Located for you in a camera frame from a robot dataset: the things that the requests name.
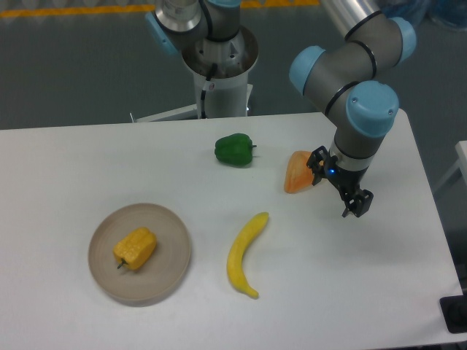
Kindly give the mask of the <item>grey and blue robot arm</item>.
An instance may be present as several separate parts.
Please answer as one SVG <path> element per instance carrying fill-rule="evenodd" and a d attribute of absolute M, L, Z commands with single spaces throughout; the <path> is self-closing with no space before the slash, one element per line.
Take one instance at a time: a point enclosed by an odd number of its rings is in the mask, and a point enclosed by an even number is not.
<path fill-rule="evenodd" d="M 412 25 L 386 17 L 374 1 L 324 1 L 344 37 L 333 52 L 302 50 L 290 66 L 295 89 L 335 126 L 331 146 L 311 153 L 314 183 L 327 179 L 339 192 L 345 214 L 360 217 L 373 193 L 360 187 L 399 109 L 394 90 L 378 73 L 405 61 L 417 45 Z M 247 113 L 247 78 L 258 60 L 258 43 L 240 23 L 238 1 L 157 1 L 145 16 L 154 40 L 178 53 L 193 75 L 201 119 Z"/>

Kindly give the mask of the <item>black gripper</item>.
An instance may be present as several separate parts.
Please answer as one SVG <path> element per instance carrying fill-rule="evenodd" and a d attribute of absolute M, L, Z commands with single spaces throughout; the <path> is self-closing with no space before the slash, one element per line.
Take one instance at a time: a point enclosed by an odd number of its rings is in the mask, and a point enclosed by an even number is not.
<path fill-rule="evenodd" d="M 343 217 L 353 215 L 361 217 L 371 206 L 374 194 L 369 190 L 362 190 L 360 181 L 368 168 L 360 170 L 347 170 L 338 165 L 338 157 L 328 152 L 324 146 L 312 151 L 306 162 L 307 168 L 312 172 L 312 186 L 327 179 L 339 192 L 344 201 Z"/>

